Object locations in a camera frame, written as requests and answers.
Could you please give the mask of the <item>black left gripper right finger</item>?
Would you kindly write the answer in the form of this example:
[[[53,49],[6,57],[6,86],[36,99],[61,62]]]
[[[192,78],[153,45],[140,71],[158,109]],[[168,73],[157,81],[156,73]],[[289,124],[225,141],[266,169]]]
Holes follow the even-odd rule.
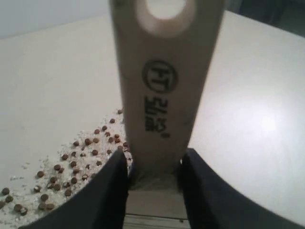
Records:
[[[182,157],[180,188],[192,229],[302,228],[231,187],[192,148]]]

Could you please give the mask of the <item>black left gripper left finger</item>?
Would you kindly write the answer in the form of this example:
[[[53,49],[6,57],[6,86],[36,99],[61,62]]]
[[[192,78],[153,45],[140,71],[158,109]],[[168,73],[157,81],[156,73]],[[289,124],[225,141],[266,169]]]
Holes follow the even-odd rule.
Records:
[[[117,150],[94,178],[66,203],[26,229],[121,229],[129,180],[126,157]]]

